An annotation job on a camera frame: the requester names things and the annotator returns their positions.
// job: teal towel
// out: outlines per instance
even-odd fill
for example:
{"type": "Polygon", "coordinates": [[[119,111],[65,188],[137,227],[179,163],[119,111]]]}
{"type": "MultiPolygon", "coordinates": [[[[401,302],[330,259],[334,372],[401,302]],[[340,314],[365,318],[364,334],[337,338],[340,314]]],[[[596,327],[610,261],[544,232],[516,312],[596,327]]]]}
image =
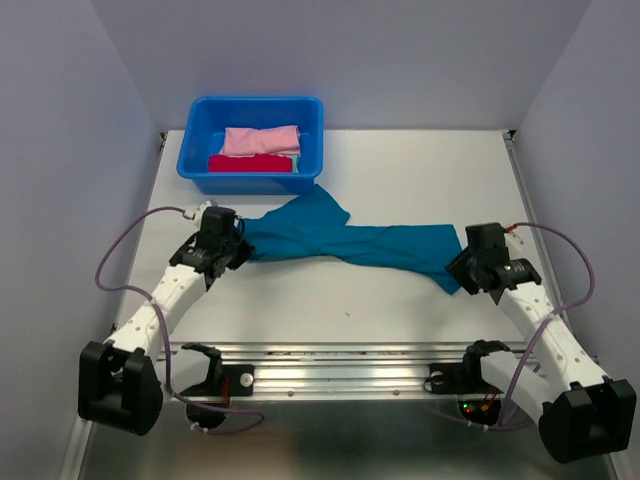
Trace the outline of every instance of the teal towel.
{"type": "Polygon", "coordinates": [[[301,195],[260,219],[245,219],[245,238],[255,261],[318,255],[355,265],[390,267],[431,277],[449,294],[460,285],[445,266],[460,253],[452,225],[345,225],[349,213],[322,187],[301,195]]]}

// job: folded towel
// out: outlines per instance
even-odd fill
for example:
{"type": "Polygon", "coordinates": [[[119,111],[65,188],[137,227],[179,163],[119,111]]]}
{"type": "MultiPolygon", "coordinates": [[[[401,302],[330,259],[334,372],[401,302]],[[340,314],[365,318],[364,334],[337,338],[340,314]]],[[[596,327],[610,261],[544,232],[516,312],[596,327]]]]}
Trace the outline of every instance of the folded towel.
{"type": "Polygon", "coordinates": [[[219,153],[232,157],[244,157],[256,153],[300,155],[300,134],[295,125],[262,130],[225,128],[224,145],[219,153]]]}

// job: red cloth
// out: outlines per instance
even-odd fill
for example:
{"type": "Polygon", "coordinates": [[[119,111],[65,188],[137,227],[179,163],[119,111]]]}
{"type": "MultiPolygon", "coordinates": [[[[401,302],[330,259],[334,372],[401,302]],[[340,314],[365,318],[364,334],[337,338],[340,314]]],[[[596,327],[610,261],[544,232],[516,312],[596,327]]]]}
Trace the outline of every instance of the red cloth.
{"type": "Polygon", "coordinates": [[[293,162],[289,157],[268,153],[260,153],[252,157],[229,157],[216,154],[209,157],[209,171],[291,173],[293,172],[293,162]]]}

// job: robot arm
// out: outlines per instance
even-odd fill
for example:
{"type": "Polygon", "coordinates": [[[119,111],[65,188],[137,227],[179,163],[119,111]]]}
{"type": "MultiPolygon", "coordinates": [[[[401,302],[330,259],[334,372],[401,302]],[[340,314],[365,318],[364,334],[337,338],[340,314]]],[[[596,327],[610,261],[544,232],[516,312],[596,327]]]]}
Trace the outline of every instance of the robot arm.
{"type": "MultiPolygon", "coordinates": [[[[524,259],[512,260],[499,224],[467,227],[468,248],[447,267],[469,292],[489,293],[494,303],[531,342],[551,317],[533,348],[541,378],[524,368],[512,400],[538,425],[542,441],[560,463],[624,450],[629,444],[636,394],[626,380],[613,381],[583,350],[553,307],[541,279],[524,259]]],[[[463,376],[469,385],[506,392],[518,360],[500,342],[476,342],[467,349],[463,376]]]]}
{"type": "MultiPolygon", "coordinates": [[[[237,269],[253,247],[235,226],[233,210],[202,204],[189,217],[199,230],[169,260],[151,294],[170,335],[187,310],[227,268],[237,269]]],[[[154,364],[162,346],[162,325],[146,301],[104,343],[90,342],[80,355],[78,414],[122,430],[144,435],[154,425],[169,393],[154,364]]],[[[173,387],[180,392],[220,377],[220,352],[185,345],[175,358],[173,387]]]]}

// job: blue basket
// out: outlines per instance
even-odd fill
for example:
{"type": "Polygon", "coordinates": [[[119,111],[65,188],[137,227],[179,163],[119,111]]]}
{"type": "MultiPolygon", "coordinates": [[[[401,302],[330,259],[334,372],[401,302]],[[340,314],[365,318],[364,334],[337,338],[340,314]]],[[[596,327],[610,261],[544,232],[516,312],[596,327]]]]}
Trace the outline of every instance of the blue basket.
{"type": "Polygon", "coordinates": [[[314,97],[202,97],[191,106],[178,157],[178,174],[206,194],[304,194],[322,172],[323,109],[314,97]],[[220,151],[226,127],[300,130],[298,173],[209,172],[209,156],[220,151]]]}

